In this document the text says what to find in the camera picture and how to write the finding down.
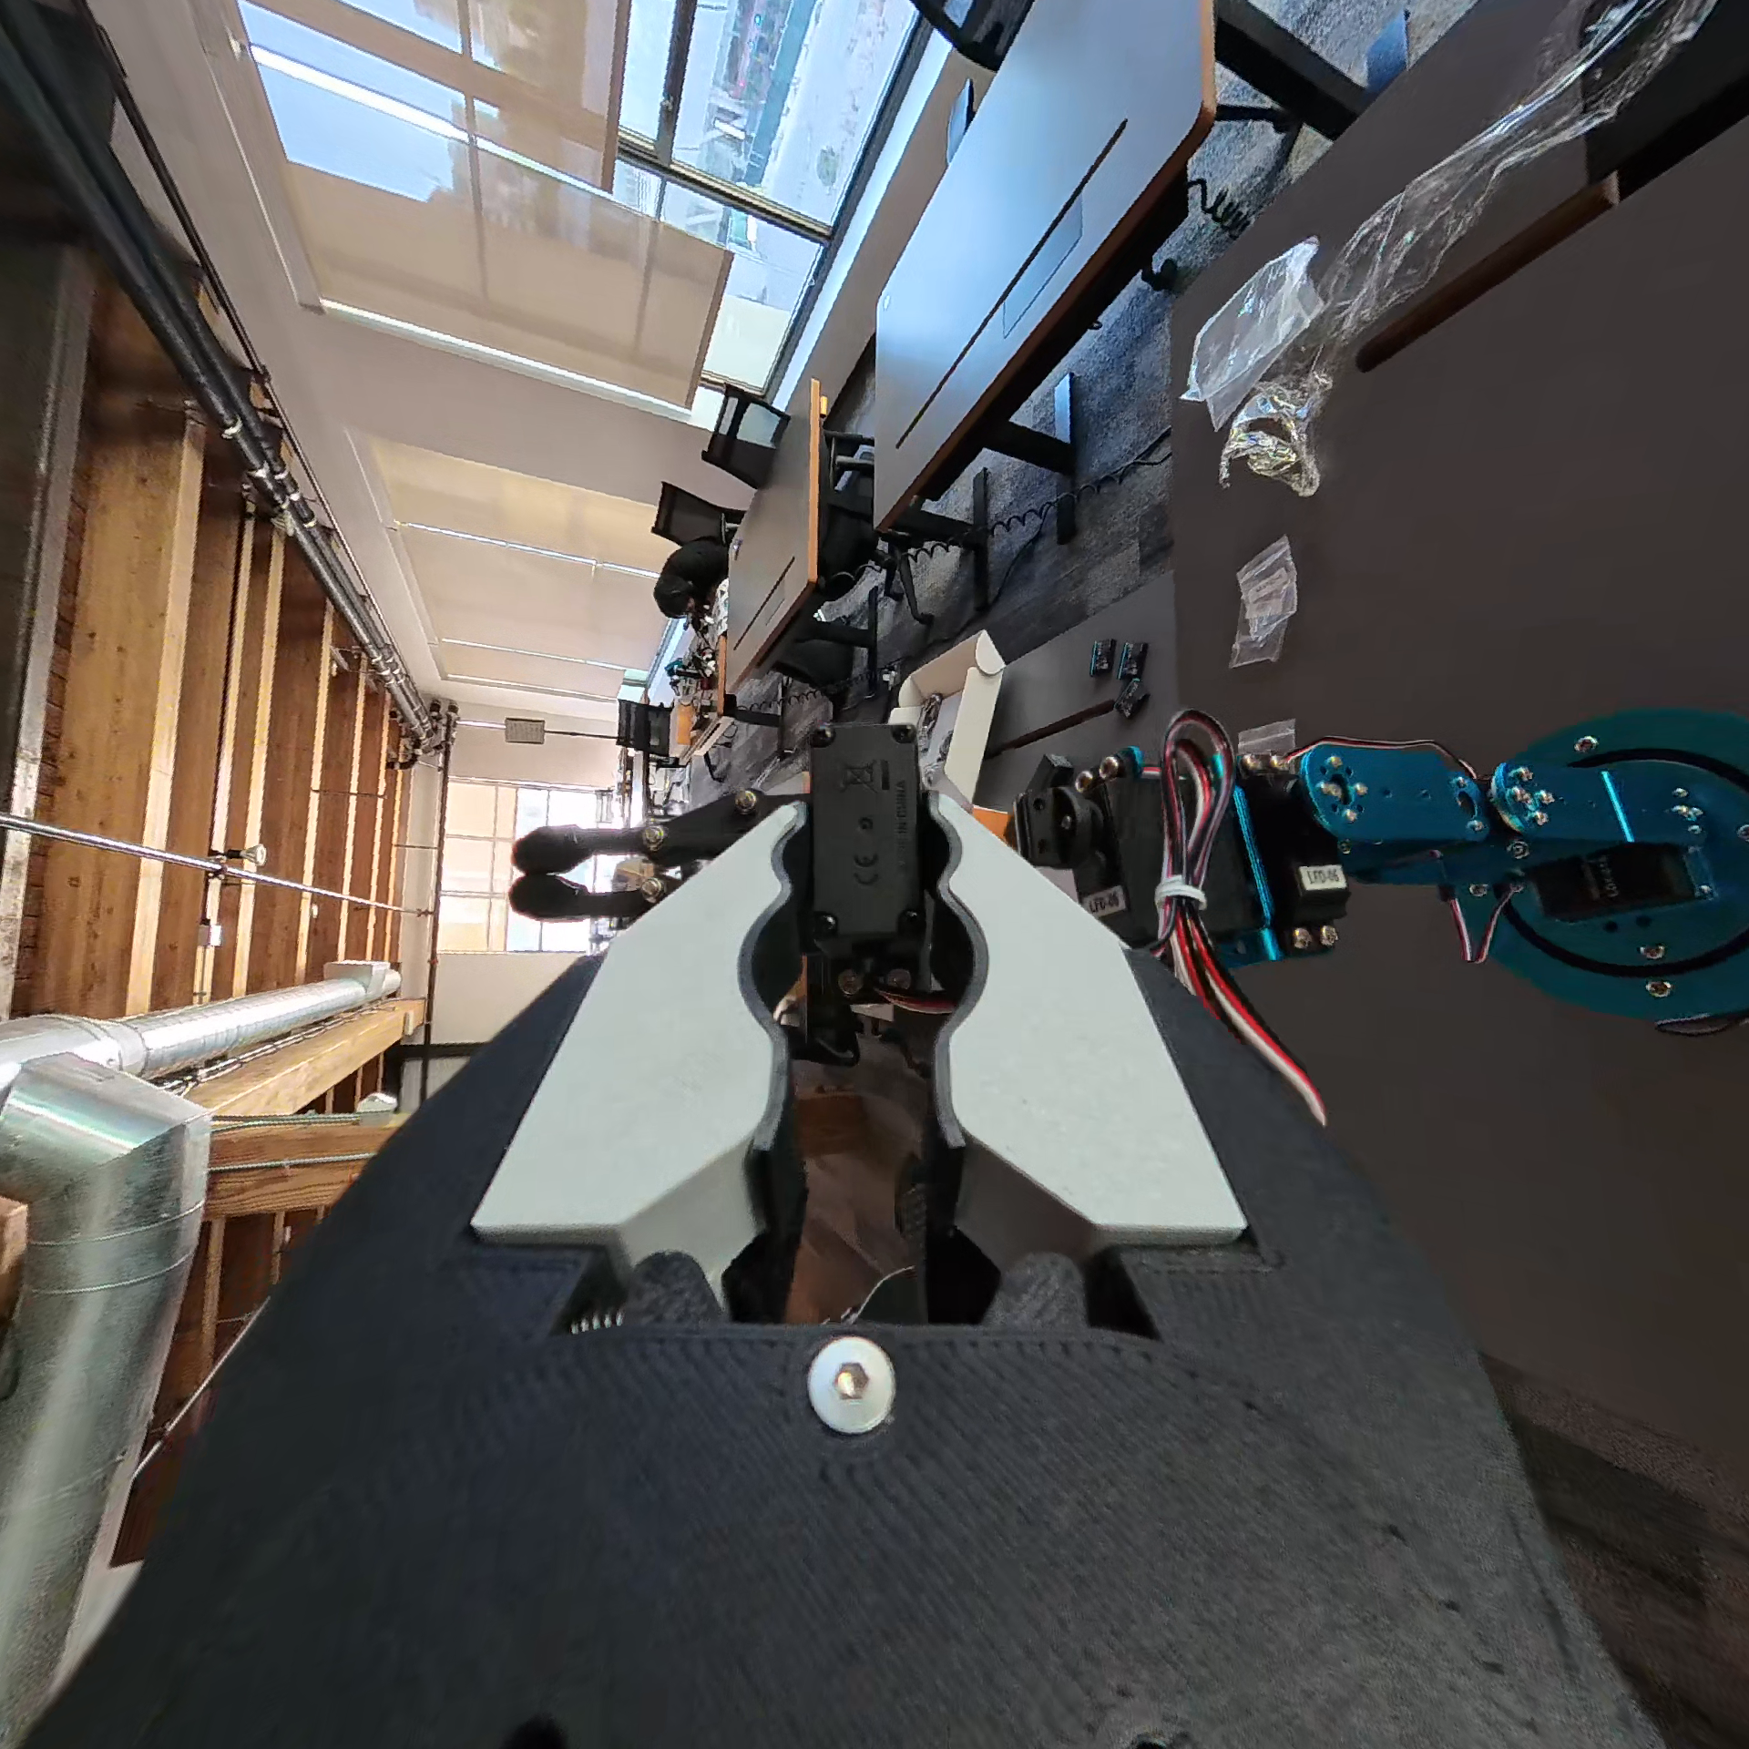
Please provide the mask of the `silver ventilation duct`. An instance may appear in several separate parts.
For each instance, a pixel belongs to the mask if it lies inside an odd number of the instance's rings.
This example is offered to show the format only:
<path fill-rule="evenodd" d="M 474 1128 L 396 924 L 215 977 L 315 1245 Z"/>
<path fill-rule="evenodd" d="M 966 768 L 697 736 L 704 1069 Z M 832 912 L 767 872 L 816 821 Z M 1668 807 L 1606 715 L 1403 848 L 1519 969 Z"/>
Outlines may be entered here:
<path fill-rule="evenodd" d="M 29 1214 L 4 1340 L 4 1497 L 102 1499 L 137 1454 L 197 1243 L 207 1107 L 163 1085 L 401 990 L 388 963 L 119 1020 L 4 1023 L 4 1199 Z"/>

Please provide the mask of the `black ceiling pipes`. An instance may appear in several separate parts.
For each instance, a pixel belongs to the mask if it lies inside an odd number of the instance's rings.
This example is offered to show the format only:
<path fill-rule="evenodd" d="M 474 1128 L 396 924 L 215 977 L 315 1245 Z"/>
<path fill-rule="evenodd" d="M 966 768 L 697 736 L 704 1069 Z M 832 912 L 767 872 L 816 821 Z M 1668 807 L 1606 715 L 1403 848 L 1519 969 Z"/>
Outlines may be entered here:
<path fill-rule="evenodd" d="M 72 219 L 175 365 L 193 401 L 243 465 L 247 487 L 283 521 L 329 607 L 379 678 L 417 747 L 444 736 L 388 634 L 343 540 L 282 456 L 282 442 L 254 405 L 251 379 L 222 347 L 156 220 L 127 179 L 107 130 L 84 111 L 72 68 L 35 4 L 4 4 L 4 95 L 41 151 Z"/>

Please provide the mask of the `black jacket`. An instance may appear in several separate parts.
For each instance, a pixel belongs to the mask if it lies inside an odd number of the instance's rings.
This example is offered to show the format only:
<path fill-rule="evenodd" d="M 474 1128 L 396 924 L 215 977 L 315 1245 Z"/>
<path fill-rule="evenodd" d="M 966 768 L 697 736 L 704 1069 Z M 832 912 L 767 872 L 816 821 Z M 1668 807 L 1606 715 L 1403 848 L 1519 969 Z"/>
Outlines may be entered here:
<path fill-rule="evenodd" d="M 668 620 L 707 620 L 726 578 L 729 546 L 722 540 L 688 540 L 662 564 L 651 597 Z"/>

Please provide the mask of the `long clear plastic wrap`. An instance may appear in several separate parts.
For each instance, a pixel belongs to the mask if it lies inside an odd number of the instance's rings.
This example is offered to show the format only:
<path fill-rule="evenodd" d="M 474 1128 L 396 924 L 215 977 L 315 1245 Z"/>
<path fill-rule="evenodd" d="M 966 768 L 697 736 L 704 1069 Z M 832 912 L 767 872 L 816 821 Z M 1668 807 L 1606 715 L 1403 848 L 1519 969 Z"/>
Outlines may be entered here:
<path fill-rule="evenodd" d="M 1519 98 L 1422 172 L 1340 248 L 1325 282 L 1322 358 L 1354 353 L 1380 320 L 1428 289 L 1446 256 L 1519 172 L 1627 116 L 1716 14 L 1736 4 L 1564 4 Z"/>

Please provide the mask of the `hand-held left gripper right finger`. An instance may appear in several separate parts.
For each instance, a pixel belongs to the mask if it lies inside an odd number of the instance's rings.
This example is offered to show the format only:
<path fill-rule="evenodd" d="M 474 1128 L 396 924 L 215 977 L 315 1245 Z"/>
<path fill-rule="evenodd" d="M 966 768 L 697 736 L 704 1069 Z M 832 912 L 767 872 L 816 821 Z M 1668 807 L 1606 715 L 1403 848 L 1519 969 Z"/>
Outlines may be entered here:
<path fill-rule="evenodd" d="M 966 807 L 932 800 L 931 821 L 968 974 L 935 1046 L 954 1186 L 931 1214 L 929 1321 L 975 1323 L 1031 1259 L 1070 1324 L 1164 1324 L 1170 1294 L 1250 1284 L 1237 1046 Z"/>

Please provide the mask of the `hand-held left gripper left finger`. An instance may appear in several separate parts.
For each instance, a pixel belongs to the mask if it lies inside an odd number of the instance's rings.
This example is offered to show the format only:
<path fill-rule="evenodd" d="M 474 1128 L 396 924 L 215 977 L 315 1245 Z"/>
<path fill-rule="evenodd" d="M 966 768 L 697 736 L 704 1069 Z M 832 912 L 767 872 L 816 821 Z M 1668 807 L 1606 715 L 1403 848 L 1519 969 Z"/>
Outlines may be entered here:
<path fill-rule="evenodd" d="M 776 1011 L 807 864 L 806 805 L 782 801 L 596 963 L 474 1237 L 593 1248 L 620 1282 L 679 1253 L 735 1321 L 782 1323 L 806 1179 Z"/>

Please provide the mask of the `black mesh side chair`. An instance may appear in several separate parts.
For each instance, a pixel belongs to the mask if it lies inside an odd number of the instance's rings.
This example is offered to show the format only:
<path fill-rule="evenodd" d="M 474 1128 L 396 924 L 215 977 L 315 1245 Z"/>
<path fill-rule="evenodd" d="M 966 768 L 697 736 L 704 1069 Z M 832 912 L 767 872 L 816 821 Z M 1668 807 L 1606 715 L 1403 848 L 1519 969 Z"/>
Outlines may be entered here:
<path fill-rule="evenodd" d="M 997 73 L 1033 3 L 931 3 L 912 10 L 949 50 L 985 73 Z"/>

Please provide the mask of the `white cardboard box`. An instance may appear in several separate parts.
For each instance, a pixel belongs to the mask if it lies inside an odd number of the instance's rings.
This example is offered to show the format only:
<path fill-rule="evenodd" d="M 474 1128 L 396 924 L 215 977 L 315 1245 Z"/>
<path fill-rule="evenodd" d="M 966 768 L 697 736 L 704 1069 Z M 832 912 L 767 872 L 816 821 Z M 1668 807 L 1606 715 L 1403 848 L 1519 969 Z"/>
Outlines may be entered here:
<path fill-rule="evenodd" d="M 903 678 L 892 727 L 910 727 L 926 791 L 970 809 L 987 756 L 1005 663 L 987 631 Z"/>

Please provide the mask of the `blue toy robot arm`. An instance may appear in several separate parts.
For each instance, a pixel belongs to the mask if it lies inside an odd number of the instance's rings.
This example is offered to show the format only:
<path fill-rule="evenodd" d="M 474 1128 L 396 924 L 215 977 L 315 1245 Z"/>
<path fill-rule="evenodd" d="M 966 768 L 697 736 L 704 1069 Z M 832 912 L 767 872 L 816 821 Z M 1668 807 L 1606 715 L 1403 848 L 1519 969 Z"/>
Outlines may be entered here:
<path fill-rule="evenodd" d="M 1428 890 L 1469 967 L 1674 1036 L 1744 1024 L 1746 727 L 1592 717 L 1490 770 L 1430 742 L 1237 755 L 1187 711 L 1146 756 L 1042 760 L 1011 835 L 1081 907 L 1296 1077 L 1237 973 L 1325 957 L 1362 887 Z"/>

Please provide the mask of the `black toy claw with servo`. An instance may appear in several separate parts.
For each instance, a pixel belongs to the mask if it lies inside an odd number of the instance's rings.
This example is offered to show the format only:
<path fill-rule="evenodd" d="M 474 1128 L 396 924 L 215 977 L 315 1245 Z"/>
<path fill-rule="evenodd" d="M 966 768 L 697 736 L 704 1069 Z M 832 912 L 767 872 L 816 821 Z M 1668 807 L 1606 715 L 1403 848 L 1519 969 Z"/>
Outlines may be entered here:
<path fill-rule="evenodd" d="M 696 886 L 780 807 L 801 807 L 779 854 L 773 1014 L 793 1055 L 849 1069 L 863 1011 L 941 1019 L 954 997 L 929 967 L 926 794 L 910 727 L 818 729 L 801 795 L 733 790 L 679 817 L 606 830 L 547 823 L 514 841 L 511 910 L 536 922 L 628 926 Z"/>

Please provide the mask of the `beige roller blind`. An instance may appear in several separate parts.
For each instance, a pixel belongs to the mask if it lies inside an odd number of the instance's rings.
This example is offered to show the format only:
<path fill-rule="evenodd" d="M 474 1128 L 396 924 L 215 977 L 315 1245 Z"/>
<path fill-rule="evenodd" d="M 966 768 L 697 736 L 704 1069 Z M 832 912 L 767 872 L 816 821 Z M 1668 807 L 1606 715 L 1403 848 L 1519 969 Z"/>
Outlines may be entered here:
<path fill-rule="evenodd" d="M 667 634 L 656 508 L 368 435 L 386 536 L 445 681 L 607 704 Z"/>
<path fill-rule="evenodd" d="M 320 306 L 683 407 L 729 252 L 615 193 L 630 4 L 237 4 Z"/>

